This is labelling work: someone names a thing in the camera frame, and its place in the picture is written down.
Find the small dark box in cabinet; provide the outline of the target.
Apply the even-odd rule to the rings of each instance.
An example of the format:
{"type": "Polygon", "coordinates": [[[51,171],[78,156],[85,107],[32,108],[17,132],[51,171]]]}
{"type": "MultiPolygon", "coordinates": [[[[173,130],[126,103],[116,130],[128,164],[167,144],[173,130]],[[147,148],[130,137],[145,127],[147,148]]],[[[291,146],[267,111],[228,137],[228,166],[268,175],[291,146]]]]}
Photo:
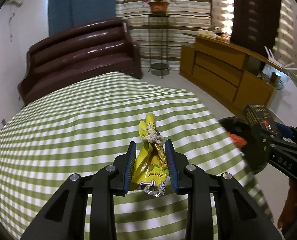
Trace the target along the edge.
{"type": "Polygon", "coordinates": [[[279,85],[281,79],[281,75],[277,72],[272,72],[272,75],[270,77],[270,83],[274,86],[277,87],[279,85]]]}

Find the patterned beige curtain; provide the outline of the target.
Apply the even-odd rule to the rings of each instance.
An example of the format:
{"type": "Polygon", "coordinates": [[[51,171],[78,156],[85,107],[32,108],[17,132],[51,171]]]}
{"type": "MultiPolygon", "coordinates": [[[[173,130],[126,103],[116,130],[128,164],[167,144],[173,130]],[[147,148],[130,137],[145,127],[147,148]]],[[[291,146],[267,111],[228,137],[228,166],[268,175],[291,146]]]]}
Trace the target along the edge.
{"type": "MultiPolygon", "coordinates": [[[[232,33],[234,0],[212,0],[212,25],[232,33]]],[[[297,3],[295,0],[281,0],[279,28],[273,46],[274,55],[285,64],[287,60],[297,68],[297,3]]],[[[291,70],[290,77],[297,86],[297,70],[291,70]]]]}

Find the blue curtain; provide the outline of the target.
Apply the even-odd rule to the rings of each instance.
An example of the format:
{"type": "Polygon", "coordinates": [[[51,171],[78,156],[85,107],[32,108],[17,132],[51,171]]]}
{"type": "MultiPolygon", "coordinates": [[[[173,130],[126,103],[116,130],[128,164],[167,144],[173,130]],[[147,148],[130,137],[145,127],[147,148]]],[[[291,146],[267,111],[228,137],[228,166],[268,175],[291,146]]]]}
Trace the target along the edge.
{"type": "Polygon", "coordinates": [[[116,17],[116,0],[48,0],[49,35],[116,17]]]}

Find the wooden TV cabinet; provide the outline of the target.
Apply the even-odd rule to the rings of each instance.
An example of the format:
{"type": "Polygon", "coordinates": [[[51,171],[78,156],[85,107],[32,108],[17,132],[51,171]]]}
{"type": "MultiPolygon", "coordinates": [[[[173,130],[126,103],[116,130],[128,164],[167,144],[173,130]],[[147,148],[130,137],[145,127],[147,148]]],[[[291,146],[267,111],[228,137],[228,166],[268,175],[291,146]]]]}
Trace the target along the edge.
{"type": "Polygon", "coordinates": [[[276,87],[260,77],[268,65],[284,69],[262,55],[217,38],[192,35],[193,44],[180,51],[180,74],[204,90],[231,113],[243,118],[247,104],[268,106],[276,87]]]}

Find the Mickey Mouse plush toy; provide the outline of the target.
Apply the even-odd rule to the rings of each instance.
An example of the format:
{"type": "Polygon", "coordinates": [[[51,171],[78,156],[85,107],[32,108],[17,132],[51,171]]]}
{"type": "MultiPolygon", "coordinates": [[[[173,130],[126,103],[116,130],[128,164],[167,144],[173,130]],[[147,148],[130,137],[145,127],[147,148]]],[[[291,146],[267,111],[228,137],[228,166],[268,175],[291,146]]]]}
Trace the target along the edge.
{"type": "Polygon", "coordinates": [[[214,35],[213,35],[214,38],[222,38],[224,35],[221,27],[214,27],[213,32],[214,32],[214,35]]]}

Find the black lined trash bin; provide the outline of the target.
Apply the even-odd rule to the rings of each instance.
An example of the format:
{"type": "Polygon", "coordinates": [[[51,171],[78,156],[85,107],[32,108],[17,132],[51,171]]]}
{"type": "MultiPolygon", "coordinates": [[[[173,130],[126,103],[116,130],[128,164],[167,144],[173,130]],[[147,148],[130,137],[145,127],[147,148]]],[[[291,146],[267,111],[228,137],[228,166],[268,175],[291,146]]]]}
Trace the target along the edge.
{"type": "Polygon", "coordinates": [[[233,140],[233,143],[243,153],[244,159],[249,164],[254,174],[260,173],[267,166],[267,156],[264,150],[260,149],[259,143],[253,136],[253,128],[259,126],[269,132],[272,131],[272,126],[269,122],[265,122],[268,126],[251,125],[246,120],[231,116],[222,118],[219,123],[227,131],[228,136],[233,140]]]}

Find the orange wrapper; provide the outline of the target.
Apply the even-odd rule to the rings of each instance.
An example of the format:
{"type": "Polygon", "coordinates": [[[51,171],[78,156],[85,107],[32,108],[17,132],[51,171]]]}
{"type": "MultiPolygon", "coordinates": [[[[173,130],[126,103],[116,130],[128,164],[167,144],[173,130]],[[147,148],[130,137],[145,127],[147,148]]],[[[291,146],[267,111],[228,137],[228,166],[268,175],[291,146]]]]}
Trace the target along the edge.
{"type": "Polygon", "coordinates": [[[239,149],[242,149],[244,146],[247,145],[247,141],[244,140],[242,137],[229,132],[227,132],[227,135],[231,138],[235,146],[238,147],[239,149]]]}

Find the striped beige curtain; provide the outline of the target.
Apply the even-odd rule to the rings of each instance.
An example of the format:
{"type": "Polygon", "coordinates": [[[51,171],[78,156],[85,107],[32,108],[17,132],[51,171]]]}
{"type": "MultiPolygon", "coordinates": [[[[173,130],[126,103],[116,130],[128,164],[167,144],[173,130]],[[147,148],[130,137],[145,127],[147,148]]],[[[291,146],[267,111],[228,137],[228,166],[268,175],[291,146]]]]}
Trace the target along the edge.
{"type": "Polygon", "coordinates": [[[143,0],[116,0],[116,15],[127,20],[131,37],[140,45],[143,67],[165,61],[176,67],[182,45],[193,43],[186,33],[211,27],[211,0],[167,0],[165,16],[152,16],[143,0]]]}

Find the potted flowering plant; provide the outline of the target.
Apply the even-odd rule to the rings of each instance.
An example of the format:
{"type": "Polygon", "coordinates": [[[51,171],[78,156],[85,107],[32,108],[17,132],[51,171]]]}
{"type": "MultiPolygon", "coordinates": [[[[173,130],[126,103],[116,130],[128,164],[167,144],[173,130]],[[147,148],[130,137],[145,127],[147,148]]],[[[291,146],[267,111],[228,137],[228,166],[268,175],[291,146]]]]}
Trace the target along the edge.
{"type": "Polygon", "coordinates": [[[175,0],[142,0],[143,6],[149,6],[153,15],[165,15],[170,4],[177,4],[175,0]]]}

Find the white box on cabinet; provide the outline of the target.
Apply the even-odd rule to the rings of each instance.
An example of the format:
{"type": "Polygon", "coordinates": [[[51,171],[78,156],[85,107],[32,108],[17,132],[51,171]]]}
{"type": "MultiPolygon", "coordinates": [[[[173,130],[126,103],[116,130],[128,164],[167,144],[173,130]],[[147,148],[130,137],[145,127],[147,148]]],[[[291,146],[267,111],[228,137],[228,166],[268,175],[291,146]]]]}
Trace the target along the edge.
{"type": "Polygon", "coordinates": [[[210,30],[199,29],[198,30],[198,35],[213,37],[215,35],[215,33],[213,31],[210,31],[210,30]]]}

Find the dark purple curtain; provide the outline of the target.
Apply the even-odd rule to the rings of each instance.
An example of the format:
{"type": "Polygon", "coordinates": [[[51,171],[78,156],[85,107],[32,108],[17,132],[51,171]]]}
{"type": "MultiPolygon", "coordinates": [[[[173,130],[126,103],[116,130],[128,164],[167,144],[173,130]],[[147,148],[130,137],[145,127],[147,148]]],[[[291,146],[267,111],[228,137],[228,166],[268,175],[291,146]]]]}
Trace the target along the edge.
{"type": "Polygon", "coordinates": [[[262,56],[272,49],[279,28],[281,0],[234,0],[230,41],[262,56]]]}

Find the dark maroon leather sofa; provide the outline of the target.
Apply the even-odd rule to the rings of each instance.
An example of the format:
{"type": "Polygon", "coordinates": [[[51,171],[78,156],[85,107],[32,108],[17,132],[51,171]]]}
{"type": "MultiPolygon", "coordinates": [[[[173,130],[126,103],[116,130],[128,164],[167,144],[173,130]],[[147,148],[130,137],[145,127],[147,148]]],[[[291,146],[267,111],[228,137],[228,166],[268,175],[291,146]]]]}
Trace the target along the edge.
{"type": "Polygon", "coordinates": [[[25,105],[91,77],[121,72],[141,79],[140,45],[120,17],[79,25],[49,36],[27,51],[18,84],[25,105]]]}

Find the green checkered tablecloth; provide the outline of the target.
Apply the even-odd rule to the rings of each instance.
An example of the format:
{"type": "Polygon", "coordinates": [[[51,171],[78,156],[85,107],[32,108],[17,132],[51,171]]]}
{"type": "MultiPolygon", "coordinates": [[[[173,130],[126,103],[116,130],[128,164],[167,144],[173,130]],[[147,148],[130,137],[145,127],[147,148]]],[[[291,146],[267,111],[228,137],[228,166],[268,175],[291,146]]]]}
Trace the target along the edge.
{"type": "Polygon", "coordinates": [[[212,113],[191,92],[112,72],[48,94],[24,107],[0,131],[0,222],[19,239],[73,173],[95,174],[142,146],[139,123],[155,115],[158,131],[205,172],[231,173],[272,212],[256,178],[212,113]]]}

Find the yellow snack wrapper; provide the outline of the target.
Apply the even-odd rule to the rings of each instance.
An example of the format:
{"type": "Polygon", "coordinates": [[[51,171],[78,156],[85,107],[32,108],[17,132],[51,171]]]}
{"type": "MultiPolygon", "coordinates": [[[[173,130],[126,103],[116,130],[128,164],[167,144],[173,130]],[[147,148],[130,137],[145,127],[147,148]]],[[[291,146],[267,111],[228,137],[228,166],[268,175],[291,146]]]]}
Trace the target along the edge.
{"type": "Polygon", "coordinates": [[[164,138],[155,125],[155,115],[149,113],[139,123],[142,148],[136,157],[130,190],[142,190],[154,197],[165,193],[168,175],[164,138]]]}

